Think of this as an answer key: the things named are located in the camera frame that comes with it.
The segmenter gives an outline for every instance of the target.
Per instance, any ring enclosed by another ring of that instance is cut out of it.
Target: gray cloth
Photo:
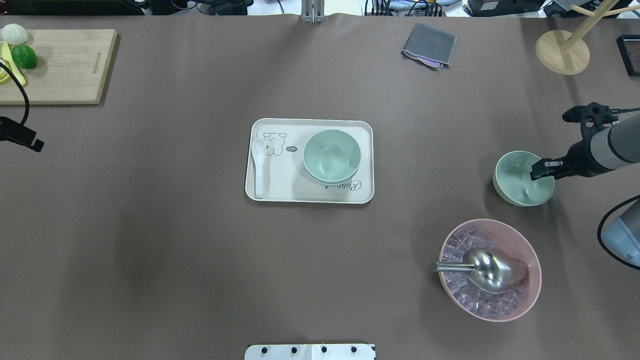
[[[402,53],[411,59],[440,70],[444,65],[451,66],[451,54],[457,39],[457,35],[424,24],[416,24],[402,49]]]

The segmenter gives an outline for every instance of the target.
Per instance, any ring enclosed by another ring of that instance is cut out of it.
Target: cartoon bear drawing
[[[264,143],[267,145],[267,155],[278,156],[282,153],[284,148],[285,133],[264,133]]]

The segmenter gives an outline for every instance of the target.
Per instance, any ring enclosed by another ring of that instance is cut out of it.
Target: clear plastic ice
[[[461,263],[462,256],[469,249],[483,248],[495,250],[495,245],[487,234],[478,229],[456,230],[447,239],[441,261]],[[443,272],[445,285],[464,308],[484,318],[499,318],[511,314],[520,305],[523,286],[504,293],[492,294],[477,287],[464,272]]]

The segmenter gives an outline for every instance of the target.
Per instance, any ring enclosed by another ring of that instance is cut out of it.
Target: wooden cutting board
[[[45,104],[98,104],[111,63],[116,31],[113,29],[29,30],[38,56],[35,69],[21,69],[27,80],[29,102]],[[12,80],[0,84],[0,104],[22,104]]]

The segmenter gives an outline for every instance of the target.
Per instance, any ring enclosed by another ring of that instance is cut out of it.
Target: mint green bowl
[[[531,180],[531,165],[540,157],[527,151],[511,151],[503,155],[493,171],[495,191],[506,202],[517,206],[544,204],[554,193],[553,177]]]
[[[358,172],[361,159],[358,142],[340,130],[324,130],[311,136],[302,152],[309,175],[328,185],[349,181]]]

